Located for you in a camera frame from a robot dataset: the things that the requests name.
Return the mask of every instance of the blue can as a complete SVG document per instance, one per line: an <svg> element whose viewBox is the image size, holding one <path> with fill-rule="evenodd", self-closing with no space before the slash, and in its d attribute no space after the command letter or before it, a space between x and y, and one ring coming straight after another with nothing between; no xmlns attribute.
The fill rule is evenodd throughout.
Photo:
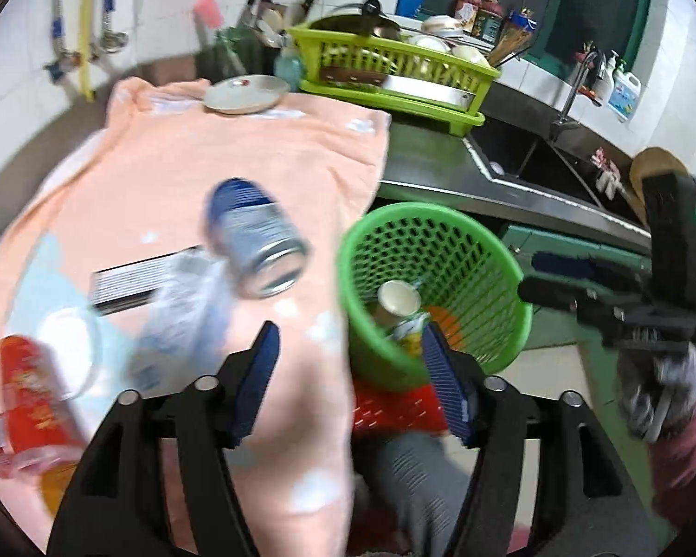
<svg viewBox="0 0 696 557"><path fill-rule="evenodd" d="M304 271L306 242L278 204L249 180L231 178L216 187L207 228L213 250L229 259L244 297L277 295Z"/></svg>

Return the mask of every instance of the green window frame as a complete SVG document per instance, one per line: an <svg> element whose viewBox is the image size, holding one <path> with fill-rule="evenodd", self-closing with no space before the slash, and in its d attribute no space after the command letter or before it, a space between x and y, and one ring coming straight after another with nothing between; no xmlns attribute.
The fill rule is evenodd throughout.
<svg viewBox="0 0 696 557"><path fill-rule="evenodd" d="M642 36L644 35L644 28L647 23L647 14L650 11L650 2L651 0L638 0L632 31L629 35L624 54L621 56L626 62L627 69L631 69L634 66L639 46L642 43ZM566 79L572 70L574 62L561 61L546 51L546 44L554 28L554 22L561 4L562 0L548 1L534 46L532 46L531 50L529 50L524 58L552 75Z"/></svg>

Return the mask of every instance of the stainless steel sink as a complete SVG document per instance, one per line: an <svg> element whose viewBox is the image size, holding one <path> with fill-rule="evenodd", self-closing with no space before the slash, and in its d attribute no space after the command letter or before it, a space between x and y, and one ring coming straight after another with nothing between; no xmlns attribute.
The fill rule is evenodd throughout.
<svg viewBox="0 0 696 557"><path fill-rule="evenodd" d="M599 170L590 161L563 152L535 133L488 117L469 140L491 176L543 188L643 227L621 194L612 201L598 195Z"/></svg>

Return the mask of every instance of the countertop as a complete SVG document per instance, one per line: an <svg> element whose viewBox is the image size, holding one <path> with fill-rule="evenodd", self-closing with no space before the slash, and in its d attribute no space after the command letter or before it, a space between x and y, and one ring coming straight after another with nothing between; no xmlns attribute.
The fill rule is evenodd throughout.
<svg viewBox="0 0 696 557"><path fill-rule="evenodd" d="M650 233L562 195L490 177L473 143L395 116L379 197L424 201L650 254Z"/></svg>

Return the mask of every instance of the green dish rack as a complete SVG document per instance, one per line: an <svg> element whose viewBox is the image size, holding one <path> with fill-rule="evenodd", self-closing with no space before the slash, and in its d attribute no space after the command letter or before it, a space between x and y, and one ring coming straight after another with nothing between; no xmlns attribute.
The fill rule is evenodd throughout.
<svg viewBox="0 0 696 557"><path fill-rule="evenodd" d="M381 390L430 382L423 360L374 323L376 294L388 280L416 287L451 348L474 357L488 375L516 359L531 330L513 255L482 224L444 206L403 202L364 216L343 238L338 279L351 367Z"/></svg>
<svg viewBox="0 0 696 557"><path fill-rule="evenodd" d="M464 136L484 123L479 107L492 82L500 76L498 70L488 66L401 41L321 31L310 29L309 25L288 31L306 67L302 91L448 122L449 133L454 136ZM471 98L461 104L441 104L422 96L389 91L364 79L360 83L343 81L344 73L341 81L326 81L325 69L369 72L374 78L384 75L427 81L469 92Z"/></svg>

